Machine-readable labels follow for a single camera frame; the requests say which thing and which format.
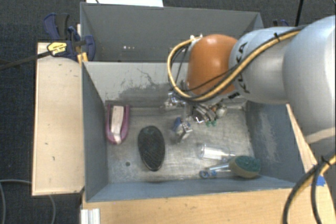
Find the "transparent object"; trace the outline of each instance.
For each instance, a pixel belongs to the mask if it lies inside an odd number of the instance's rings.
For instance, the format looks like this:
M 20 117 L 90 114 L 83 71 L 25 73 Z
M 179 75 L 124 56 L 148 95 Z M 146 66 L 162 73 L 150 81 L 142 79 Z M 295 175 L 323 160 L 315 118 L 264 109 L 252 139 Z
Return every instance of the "transparent object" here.
M 236 154 L 230 152 L 226 146 L 202 144 L 198 151 L 198 157 L 201 159 L 217 159 L 226 162 L 234 156 Z

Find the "green sponge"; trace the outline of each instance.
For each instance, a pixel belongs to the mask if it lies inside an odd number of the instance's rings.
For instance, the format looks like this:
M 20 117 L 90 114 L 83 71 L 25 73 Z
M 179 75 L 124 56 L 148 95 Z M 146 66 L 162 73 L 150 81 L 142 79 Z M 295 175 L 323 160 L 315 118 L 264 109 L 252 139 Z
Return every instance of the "green sponge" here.
M 253 178 L 256 177 L 261 169 L 260 160 L 250 156 L 236 156 L 229 161 L 229 168 L 236 175 Z

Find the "gray carpet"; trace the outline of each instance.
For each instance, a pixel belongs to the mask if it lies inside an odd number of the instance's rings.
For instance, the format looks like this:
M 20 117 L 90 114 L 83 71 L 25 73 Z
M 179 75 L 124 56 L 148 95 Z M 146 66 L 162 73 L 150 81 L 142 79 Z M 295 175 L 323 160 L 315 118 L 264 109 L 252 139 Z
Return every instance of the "gray carpet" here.
M 79 22 L 84 0 L 0 0 L 0 59 L 13 61 L 31 56 L 36 43 L 48 39 L 42 19 L 51 12 L 69 13 L 69 24 Z M 246 10 L 260 12 L 265 26 L 274 19 L 295 22 L 299 0 L 163 0 L 165 6 Z M 305 0 L 301 23 L 335 14 L 331 0 Z M 19 70 L 0 71 L 0 179 L 31 180 L 34 129 L 34 63 Z M 24 185 L 3 184 L 6 223 L 49 223 L 48 198 L 32 199 Z M 55 197 L 55 223 L 78 223 L 79 195 Z

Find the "bin floor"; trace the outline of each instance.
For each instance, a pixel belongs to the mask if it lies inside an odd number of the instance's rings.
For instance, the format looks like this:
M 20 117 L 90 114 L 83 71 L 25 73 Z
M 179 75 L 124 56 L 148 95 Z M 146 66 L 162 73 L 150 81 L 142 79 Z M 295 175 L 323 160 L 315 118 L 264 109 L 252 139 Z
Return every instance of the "bin floor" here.
M 121 145 L 107 142 L 110 183 L 161 182 L 177 179 L 199 178 L 199 171 L 219 164 L 215 160 L 197 157 L 203 143 L 226 146 L 236 155 L 253 156 L 253 149 L 241 109 L 230 109 L 217 120 L 216 126 L 207 127 L 190 120 L 193 132 L 180 144 L 174 142 L 172 127 L 182 110 L 160 112 L 158 108 L 131 108 L 128 137 Z M 138 134 L 146 126 L 156 126 L 165 140 L 165 158 L 162 167 L 152 172 L 143 164 L 138 150 Z

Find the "gray box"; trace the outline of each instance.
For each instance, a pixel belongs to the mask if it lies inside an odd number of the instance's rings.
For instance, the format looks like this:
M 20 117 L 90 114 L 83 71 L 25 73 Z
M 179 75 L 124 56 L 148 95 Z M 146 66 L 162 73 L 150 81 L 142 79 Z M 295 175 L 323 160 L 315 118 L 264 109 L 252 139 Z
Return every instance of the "gray box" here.
M 82 68 L 88 202 L 293 186 L 303 164 L 284 105 L 229 103 L 229 112 L 218 126 L 192 123 L 194 132 L 181 144 L 171 141 L 171 128 L 181 110 L 160 110 L 169 91 L 164 62 L 170 48 L 191 34 L 239 38 L 262 26 L 260 15 L 252 12 L 81 4 L 82 35 L 93 34 L 97 43 L 95 61 L 85 62 Z M 180 78 L 185 73 L 186 64 Z M 105 138 L 108 102 L 131 106 L 129 135 L 118 146 Z M 165 161 L 157 172 L 147 170 L 136 146 L 140 129 L 148 125 L 157 126 L 166 143 Z M 254 155 L 261 160 L 261 176 L 247 180 L 227 173 L 215 179 L 199 178 L 198 171 L 213 164 L 197 158 L 200 143 L 222 144 L 236 154 Z

